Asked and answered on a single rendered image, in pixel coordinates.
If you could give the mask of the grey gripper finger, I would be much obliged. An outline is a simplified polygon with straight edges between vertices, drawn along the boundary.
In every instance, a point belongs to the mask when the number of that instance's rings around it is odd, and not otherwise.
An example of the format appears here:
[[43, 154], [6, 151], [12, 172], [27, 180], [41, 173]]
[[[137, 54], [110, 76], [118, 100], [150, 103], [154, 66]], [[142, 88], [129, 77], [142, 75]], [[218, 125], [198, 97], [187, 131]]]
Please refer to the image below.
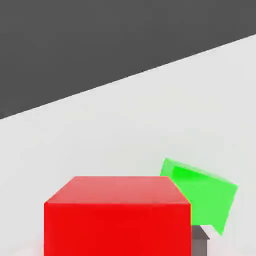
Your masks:
[[212, 226], [191, 226], [191, 256], [224, 256], [222, 237]]

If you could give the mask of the small red cube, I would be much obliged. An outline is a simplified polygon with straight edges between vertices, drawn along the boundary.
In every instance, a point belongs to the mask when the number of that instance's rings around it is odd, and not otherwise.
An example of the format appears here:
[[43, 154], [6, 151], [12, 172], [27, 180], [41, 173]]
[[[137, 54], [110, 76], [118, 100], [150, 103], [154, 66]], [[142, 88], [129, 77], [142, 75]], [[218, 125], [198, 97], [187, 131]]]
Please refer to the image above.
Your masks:
[[44, 256], [192, 256], [191, 205], [167, 176], [76, 176], [44, 203]]

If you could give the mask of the small green cube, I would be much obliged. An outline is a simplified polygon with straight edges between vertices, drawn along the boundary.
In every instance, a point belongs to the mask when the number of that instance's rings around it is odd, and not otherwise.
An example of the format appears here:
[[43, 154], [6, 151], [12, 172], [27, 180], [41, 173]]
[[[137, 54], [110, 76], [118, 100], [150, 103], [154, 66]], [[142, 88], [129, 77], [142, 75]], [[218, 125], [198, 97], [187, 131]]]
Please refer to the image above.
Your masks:
[[223, 234], [238, 185], [170, 158], [164, 159], [160, 175], [169, 177], [190, 202], [193, 226], [212, 226]]

